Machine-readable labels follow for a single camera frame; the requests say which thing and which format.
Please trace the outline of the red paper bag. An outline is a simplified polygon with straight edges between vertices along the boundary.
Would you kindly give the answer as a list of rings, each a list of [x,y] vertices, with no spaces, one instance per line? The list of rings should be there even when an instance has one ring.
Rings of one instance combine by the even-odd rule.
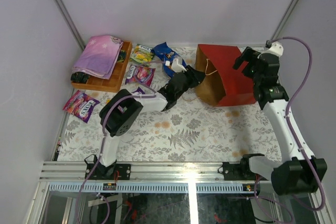
[[[196,97],[214,106],[239,106],[256,103],[253,82],[233,69],[241,51],[236,46],[199,44],[195,69],[206,74],[195,88]]]

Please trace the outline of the blue tortilla chips bag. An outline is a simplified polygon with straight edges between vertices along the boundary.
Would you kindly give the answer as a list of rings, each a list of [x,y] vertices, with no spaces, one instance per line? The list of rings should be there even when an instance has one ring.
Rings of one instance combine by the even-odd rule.
[[[174,58],[181,57],[176,51],[171,49],[166,42],[156,45],[152,48],[152,52],[155,56],[157,56],[163,62],[163,70],[164,72],[171,78],[176,73],[169,69],[168,67],[164,66],[165,61],[172,62]],[[186,68],[187,64],[183,59],[183,66]]]

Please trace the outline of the green Fox's candy bag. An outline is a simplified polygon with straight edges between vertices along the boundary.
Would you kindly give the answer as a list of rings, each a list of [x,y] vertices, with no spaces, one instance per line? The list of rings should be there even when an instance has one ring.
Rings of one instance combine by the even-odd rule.
[[[146,63],[152,61],[154,53],[151,47],[137,44],[130,58],[137,63]]]

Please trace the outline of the wooden organizer tray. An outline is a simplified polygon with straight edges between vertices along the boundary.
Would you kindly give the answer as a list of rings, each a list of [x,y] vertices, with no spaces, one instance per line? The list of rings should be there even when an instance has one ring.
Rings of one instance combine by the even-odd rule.
[[[122,80],[129,62],[132,51],[132,42],[125,41],[121,50],[126,52],[126,57],[124,62],[117,62],[113,69],[110,79],[101,79],[97,77],[90,76],[86,83],[74,83],[71,85],[80,90],[94,90],[94,91],[104,91],[104,92],[114,92],[117,93],[122,85]]]

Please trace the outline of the purple Fox's candy bag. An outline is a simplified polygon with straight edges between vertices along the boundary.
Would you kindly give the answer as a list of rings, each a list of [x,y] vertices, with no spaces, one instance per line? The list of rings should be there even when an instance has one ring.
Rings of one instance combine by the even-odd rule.
[[[95,106],[99,103],[97,99],[77,90],[66,102],[62,110],[88,123]]]

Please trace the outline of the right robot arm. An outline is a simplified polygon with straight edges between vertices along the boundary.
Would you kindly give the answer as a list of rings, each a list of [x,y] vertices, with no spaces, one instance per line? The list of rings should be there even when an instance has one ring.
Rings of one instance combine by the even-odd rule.
[[[252,79],[254,97],[268,118],[281,151],[281,162],[274,162],[263,154],[245,154],[239,172],[245,179],[255,175],[267,179],[278,195],[314,193],[327,171],[327,164],[323,158],[315,157],[293,118],[287,92],[278,81],[282,53],[279,43],[273,43],[264,52],[246,47],[233,65],[237,70],[246,64],[242,73]]]

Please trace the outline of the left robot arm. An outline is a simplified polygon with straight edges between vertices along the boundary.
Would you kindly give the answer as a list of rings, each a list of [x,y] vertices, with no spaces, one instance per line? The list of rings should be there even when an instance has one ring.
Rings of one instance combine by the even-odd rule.
[[[171,109],[187,90],[199,86],[205,77],[204,72],[186,66],[185,71],[175,73],[165,86],[152,94],[120,90],[99,113],[103,140],[98,155],[98,175],[103,179],[114,175],[121,136],[130,129],[141,112]]]

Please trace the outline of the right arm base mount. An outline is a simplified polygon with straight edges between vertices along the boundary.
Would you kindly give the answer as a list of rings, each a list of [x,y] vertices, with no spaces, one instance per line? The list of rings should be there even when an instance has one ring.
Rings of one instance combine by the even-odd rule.
[[[254,180],[255,174],[249,170],[248,164],[223,162],[223,176],[226,181]]]

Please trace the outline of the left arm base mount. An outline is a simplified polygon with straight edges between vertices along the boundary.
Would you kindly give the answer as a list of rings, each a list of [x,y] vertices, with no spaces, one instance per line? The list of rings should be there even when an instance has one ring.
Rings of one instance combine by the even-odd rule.
[[[114,162],[110,166],[104,166],[100,162],[89,177],[90,180],[129,180],[131,165]]]

